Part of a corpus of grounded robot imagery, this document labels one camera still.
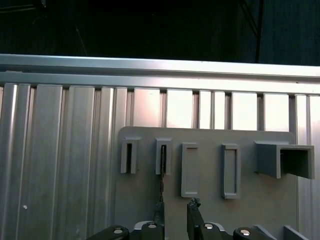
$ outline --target metal slat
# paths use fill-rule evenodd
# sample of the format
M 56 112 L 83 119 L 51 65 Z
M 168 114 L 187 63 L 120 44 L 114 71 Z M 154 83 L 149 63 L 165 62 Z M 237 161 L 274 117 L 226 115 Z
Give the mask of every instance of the metal slat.
M 26 133 L 30 100 L 30 86 L 20 85 L 17 89 L 16 113 L 14 120 L 12 162 L 10 169 L 10 185 L 6 197 L 8 201 L 6 226 L 3 239 L 16 239 L 18 216 L 20 212 L 20 197 L 22 174 L 25 159 Z
M 53 232 L 62 87 L 39 85 L 36 91 L 29 179 L 21 196 L 19 239 L 51 239 Z
M 118 132 L 121 128 L 126 126 L 126 109 L 127 109 L 127 89 L 126 88 L 116 88 L 114 93 L 114 118 L 112 126 L 112 142 L 118 143 Z M 118 145 L 112 144 L 111 159 L 116 159 L 118 156 Z M 109 209 L 106 218 L 106 225 L 113 225 L 115 216 L 115 206 L 116 206 L 116 171 L 119 171 L 117 162 L 110 162 L 110 176 L 108 176 L 107 189 L 109 189 Z
M 2 108 L 2 96 L 4 93 L 4 88 L 0 87 L 0 120 L 1 120 L 1 108 Z
M 0 83 L 14 84 L 46 84 L 63 86 L 94 86 L 94 87 L 121 87 L 121 88 L 157 88 L 179 90 L 208 90 L 243 93 L 275 93 L 275 94 L 320 94 L 320 85 L 299 83 L 298 79 L 286 78 L 272 81 L 259 79 L 259 76 L 213 76 L 211 78 L 198 76 L 195 78 L 176 76 L 123 76 L 107 74 L 53 74 L 53 73 L 26 73 L 0 72 Z
M 101 89 L 99 101 L 99 118 L 96 146 L 96 165 L 94 181 L 94 215 L 93 233 L 97 233 L 108 226 L 106 218 L 110 208 L 110 175 L 111 175 L 111 149 L 112 126 L 114 116 L 114 95 L 112 88 Z
M 161 127 L 160 90 L 135 89 L 133 97 L 133 126 Z
M 200 91 L 199 93 L 199 128 L 211 129 L 212 127 L 212 93 Z
M 167 128 L 186 128 L 193 126 L 193 93 L 190 90 L 167 91 Z
M 92 87 L 70 87 L 68 92 L 59 185 L 59 239 L 87 237 L 94 93 Z
M 34 67 L 43 69 L 53 67 L 83 69 L 98 71 L 114 69 L 149 71 L 149 72 L 187 72 L 187 73 L 225 73 L 241 75 L 265 75 L 265 76 L 300 76 L 319 77 L 318 66 L 292 66 L 275 64 L 252 64 L 235 62 L 209 62 L 186 60 L 158 60 L 158 59 L 127 59 L 127 58 L 102 58 L 102 57 L 71 57 L 71 56 L 42 56 L 42 55 L 16 55 L 0 54 L 0 67 L 11 70 L 18 66 L 21 71 Z
M 17 111 L 17 85 L 6 84 L 3 93 L 2 117 L 0 120 L 0 239 L 7 233 L 7 216 L 9 212 L 9 195 L 13 165 L 15 120 Z
M 264 95 L 264 130 L 289 132 L 289 96 Z
M 318 239 L 320 236 L 320 97 L 310 96 L 310 137 L 311 144 L 314 145 L 315 172 L 317 173 L 315 180 L 311 181 L 311 195 L 309 203 L 311 204 L 312 226 L 311 239 Z
M 232 94 L 232 129 L 233 130 L 252 130 L 258 128 L 258 107 L 256 93 Z
M 213 93 L 213 128 L 226 128 L 226 94 L 224 92 Z
M 308 121 L 310 116 L 307 108 L 309 108 L 309 99 L 304 95 L 295 96 L 295 112 L 296 112 L 296 139 L 299 145 L 310 144 L 308 131 Z M 298 177 L 298 230 L 305 237 L 311 239 L 312 235 L 312 205 L 311 199 L 311 181 L 303 177 Z

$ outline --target gray plastic slot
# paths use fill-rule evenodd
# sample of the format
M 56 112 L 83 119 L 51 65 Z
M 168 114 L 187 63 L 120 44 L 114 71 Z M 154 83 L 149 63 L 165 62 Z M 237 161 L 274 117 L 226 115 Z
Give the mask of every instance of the gray plastic slot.
M 181 197 L 198 196 L 198 145 L 194 142 L 182 144 Z
M 283 229 L 283 240 L 308 240 L 308 238 L 286 225 Z
M 283 174 L 293 174 L 315 179 L 314 146 L 256 142 L 257 172 L 280 179 Z
M 131 174 L 137 172 L 138 143 L 137 137 L 125 138 L 121 146 L 121 170 L 122 174 L 130 171 Z
M 237 144 L 222 144 L 221 196 L 239 199 L 241 186 L 241 153 Z
M 161 147 L 165 146 L 165 174 L 171 173 L 171 154 L 172 154 L 172 139 L 158 137 L 156 138 L 156 156 L 155 156 L 155 174 L 161 173 Z

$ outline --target gray box bracket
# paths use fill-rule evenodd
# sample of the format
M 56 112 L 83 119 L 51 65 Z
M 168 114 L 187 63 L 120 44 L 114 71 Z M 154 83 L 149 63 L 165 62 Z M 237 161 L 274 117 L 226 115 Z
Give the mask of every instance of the gray box bracket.
M 241 150 L 237 144 L 222 144 L 221 195 L 239 199 L 241 187 Z
M 315 178 L 314 146 L 290 145 L 283 142 L 257 141 L 257 172 L 280 179 L 293 174 L 306 179 Z

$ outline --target metal rod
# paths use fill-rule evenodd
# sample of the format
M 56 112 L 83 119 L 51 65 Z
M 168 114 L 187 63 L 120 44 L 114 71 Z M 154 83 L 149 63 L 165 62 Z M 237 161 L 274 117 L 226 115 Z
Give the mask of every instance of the metal rod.
M 264 4 L 265 0 L 259 1 L 259 15 L 258 15 L 258 24 L 257 24 L 257 36 L 256 36 L 256 46 L 255 46 L 255 60 L 254 62 L 259 63 L 260 57 L 260 48 L 261 48 L 261 37 L 262 37 L 262 20 L 264 14 Z

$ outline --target dark background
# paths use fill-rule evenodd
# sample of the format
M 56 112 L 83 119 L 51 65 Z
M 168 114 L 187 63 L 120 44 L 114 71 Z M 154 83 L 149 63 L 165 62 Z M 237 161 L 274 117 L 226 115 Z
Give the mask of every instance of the dark background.
M 256 38 L 236 0 L 55 3 L 49 12 L 0 9 L 0 53 L 255 61 Z M 259 0 L 247 3 L 257 21 Z M 29 4 L 0 0 L 0 8 Z M 319 43 L 320 0 L 265 0 L 260 63 L 319 66 Z

